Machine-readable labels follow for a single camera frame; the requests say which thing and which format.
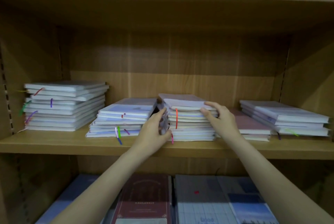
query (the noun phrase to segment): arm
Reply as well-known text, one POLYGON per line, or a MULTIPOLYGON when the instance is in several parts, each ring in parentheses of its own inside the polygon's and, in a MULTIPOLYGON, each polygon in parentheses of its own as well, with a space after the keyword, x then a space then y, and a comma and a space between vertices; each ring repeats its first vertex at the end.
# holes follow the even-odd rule
POLYGON ((132 147, 111 165, 89 188, 62 211, 52 224, 99 224, 132 173, 171 137, 159 135, 158 127, 166 109, 153 114, 143 125, 132 147))
POLYGON ((334 219, 307 197, 239 133, 235 117, 217 103, 219 118, 202 108, 216 132, 238 155, 249 176, 280 223, 334 223, 334 219))

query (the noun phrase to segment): wooden shelf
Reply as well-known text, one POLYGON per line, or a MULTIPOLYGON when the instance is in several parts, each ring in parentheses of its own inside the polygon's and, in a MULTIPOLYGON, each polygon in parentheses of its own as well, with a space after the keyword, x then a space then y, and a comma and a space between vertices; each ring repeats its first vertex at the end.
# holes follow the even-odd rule
POLYGON ((73 27, 286 33, 334 20, 334 0, 2 1, 73 27))
MULTIPOLYGON (((0 141, 0 153, 121 155, 135 137, 85 138, 88 126, 75 132, 23 131, 0 141)), ((334 143, 302 137, 273 137, 270 142, 251 142, 268 159, 334 159, 334 143)), ((168 142, 155 156, 189 158, 237 158, 218 139, 214 142, 168 142)))

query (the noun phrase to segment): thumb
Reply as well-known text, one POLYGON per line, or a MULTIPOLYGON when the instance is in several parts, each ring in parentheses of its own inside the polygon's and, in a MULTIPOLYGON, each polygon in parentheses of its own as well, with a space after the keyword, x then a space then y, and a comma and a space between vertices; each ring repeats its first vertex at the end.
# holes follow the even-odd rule
POLYGON ((172 131, 168 130, 164 135, 161 135, 160 137, 164 142, 166 142, 172 137, 172 131))
POLYGON ((202 112, 202 114, 207 118, 207 120, 212 124, 214 122, 214 120, 216 119, 214 116, 212 116, 211 112, 208 111, 205 108, 201 108, 200 111, 202 112))

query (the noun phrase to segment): dark red book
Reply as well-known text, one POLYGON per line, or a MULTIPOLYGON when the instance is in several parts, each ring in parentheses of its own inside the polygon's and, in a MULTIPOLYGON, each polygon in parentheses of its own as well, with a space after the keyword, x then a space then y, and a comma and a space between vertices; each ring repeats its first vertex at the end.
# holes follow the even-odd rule
POLYGON ((132 175, 123 186, 111 224, 134 219, 171 224, 170 189, 168 175, 132 175))

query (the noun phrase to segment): forearm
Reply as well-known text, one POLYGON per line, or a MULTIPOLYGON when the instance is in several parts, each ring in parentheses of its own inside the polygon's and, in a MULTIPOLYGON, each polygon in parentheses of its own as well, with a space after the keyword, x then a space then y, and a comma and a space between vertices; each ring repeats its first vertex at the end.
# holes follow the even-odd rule
POLYGON ((125 182, 147 158, 130 149, 108 168, 87 190, 62 211, 52 224, 100 223, 125 182))
POLYGON ((226 140, 280 223, 334 223, 241 135, 226 140))

